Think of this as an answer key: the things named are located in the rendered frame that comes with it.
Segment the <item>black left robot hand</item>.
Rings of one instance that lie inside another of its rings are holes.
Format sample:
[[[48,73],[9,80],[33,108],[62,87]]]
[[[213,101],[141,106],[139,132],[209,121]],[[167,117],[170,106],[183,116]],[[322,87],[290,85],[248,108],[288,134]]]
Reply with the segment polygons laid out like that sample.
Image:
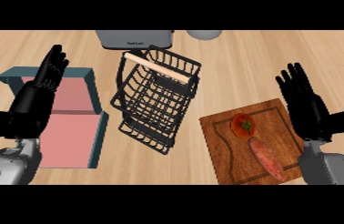
[[[49,123],[55,92],[68,66],[62,46],[54,45],[33,80],[24,83],[9,111],[0,111],[0,137],[39,138]]]

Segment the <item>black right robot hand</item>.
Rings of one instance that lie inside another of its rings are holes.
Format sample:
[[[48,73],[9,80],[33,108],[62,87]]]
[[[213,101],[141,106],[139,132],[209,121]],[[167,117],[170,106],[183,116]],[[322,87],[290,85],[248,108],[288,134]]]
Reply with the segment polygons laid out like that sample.
[[[331,142],[333,135],[344,133],[344,111],[330,113],[322,97],[313,91],[300,63],[288,64],[288,69],[277,76],[277,82],[297,136],[302,139]]]

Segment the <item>pink sweet potato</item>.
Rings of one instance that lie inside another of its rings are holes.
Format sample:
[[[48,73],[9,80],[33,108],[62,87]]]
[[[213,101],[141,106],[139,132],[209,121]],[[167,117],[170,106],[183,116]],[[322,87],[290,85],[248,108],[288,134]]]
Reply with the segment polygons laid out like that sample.
[[[268,173],[277,180],[285,182],[287,174],[274,149],[256,137],[251,137],[247,143],[256,159],[259,160]]]

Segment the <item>brown wooden cutting board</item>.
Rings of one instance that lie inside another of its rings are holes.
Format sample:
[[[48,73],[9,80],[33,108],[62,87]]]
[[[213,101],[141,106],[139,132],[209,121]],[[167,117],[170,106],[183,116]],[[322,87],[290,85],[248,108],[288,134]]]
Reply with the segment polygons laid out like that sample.
[[[281,184],[254,158],[247,140],[232,133],[232,117],[238,113],[248,114],[256,122],[254,137],[275,150],[287,180],[300,178],[299,157],[305,151],[305,142],[293,131],[290,114],[277,98],[201,118],[219,184]]]

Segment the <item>teal and pink open drawer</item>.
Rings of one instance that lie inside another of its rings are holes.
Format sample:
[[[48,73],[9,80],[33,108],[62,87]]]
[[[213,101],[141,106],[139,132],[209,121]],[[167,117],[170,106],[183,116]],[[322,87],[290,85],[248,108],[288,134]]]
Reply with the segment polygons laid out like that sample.
[[[43,168],[96,168],[110,115],[102,110],[92,68],[65,70],[52,115],[40,134]]]

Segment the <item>red tomato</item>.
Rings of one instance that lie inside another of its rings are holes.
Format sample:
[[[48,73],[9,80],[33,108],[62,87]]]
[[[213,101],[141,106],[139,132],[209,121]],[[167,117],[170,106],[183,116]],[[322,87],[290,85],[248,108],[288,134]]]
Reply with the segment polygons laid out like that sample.
[[[241,139],[251,138],[256,132],[256,122],[253,117],[246,113],[238,113],[232,117],[231,129],[232,133]]]

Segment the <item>grey toaster appliance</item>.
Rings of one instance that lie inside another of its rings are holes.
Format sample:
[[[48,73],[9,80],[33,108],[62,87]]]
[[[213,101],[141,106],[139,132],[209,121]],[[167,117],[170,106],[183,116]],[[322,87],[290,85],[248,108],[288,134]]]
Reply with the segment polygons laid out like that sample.
[[[172,30],[98,30],[98,38],[107,49],[147,49],[151,45],[164,49],[173,46]]]

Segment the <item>grey round bowl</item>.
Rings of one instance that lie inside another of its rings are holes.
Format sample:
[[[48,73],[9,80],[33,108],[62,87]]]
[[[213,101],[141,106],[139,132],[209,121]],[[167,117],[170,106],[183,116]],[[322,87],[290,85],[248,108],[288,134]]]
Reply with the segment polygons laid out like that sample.
[[[188,30],[188,34],[194,38],[203,41],[209,41],[209,40],[216,39],[220,36],[222,31],[220,30]]]

